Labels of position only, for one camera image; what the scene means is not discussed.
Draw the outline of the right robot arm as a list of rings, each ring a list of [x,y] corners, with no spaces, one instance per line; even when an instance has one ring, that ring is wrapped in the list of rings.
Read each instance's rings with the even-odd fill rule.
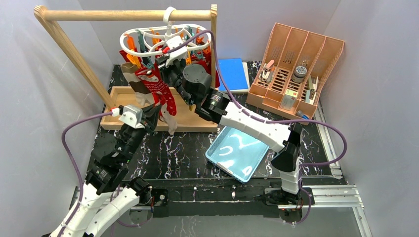
[[[196,106],[194,112],[199,117],[244,132],[275,152],[271,164],[280,172],[281,189],[266,194],[264,199],[271,204],[298,205],[302,200],[298,164],[301,126],[273,123],[247,110],[232,96],[212,87],[211,75],[199,64],[187,65],[184,59],[176,59],[170,65],[167,62],[168,57],[161,56],[154,67],[162,81],[173,86],[186,104]]]

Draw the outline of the white sock hanger with clips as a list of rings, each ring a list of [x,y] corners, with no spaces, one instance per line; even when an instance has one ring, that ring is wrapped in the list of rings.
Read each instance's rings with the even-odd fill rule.
[[[138,68],[149,66],[145,62],[146,58],[155,57],[156,59],[164,56],[163,48],[166,47],[166,41],[174,36],[180,36],[186,46],[188,54],[186,64],[191,64],[191,57],[194,52],[203,51],[210,48],[211,34],[196,24],[180,24],[176,25],[174,21],[170,20],[171,14],[175,8],[168,7],[163,15],[165,26],[156,27],[152,29],[134,28],[125,31],[119,39],[120,47],[127,53],[130,62]]]

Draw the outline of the beige sock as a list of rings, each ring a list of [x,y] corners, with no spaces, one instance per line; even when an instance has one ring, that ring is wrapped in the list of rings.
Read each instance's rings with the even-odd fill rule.
[[[175,117],[168,113],[167,104],[162,105],[161,113],[162,113],[163,121],[168,125],[169,134],[173,135],[178,128],[178,124]]]

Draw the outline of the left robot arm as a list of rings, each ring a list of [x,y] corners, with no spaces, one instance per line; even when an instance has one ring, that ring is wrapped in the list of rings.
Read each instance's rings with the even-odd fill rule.
[[[155,133],[161,105],[139,108],[134,105],[118,106],[109,112],[96,114],[67,126],[61,135],[64,149],[75,169],[79,181],[79,196],[50,237],[100,237],[131,207],[152,204],[152,185],[136,177],[113,197],[128,173],[128,164],[144,136]],[[120,134],[102,134],[91,152],[94,163],[82,177],[77,163],[66,143],[67,132],[83,122],[105,116],[118,117],[123,123]]]

